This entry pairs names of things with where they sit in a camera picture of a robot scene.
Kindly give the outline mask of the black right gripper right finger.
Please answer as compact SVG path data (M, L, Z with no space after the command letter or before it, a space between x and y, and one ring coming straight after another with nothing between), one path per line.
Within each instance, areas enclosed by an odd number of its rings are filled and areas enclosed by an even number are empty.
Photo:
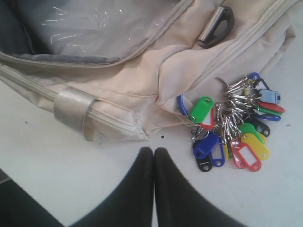
M289 159L262 171L232 165L203 173L187 153L154 153L157 220L160 227L300 227L303 173Z

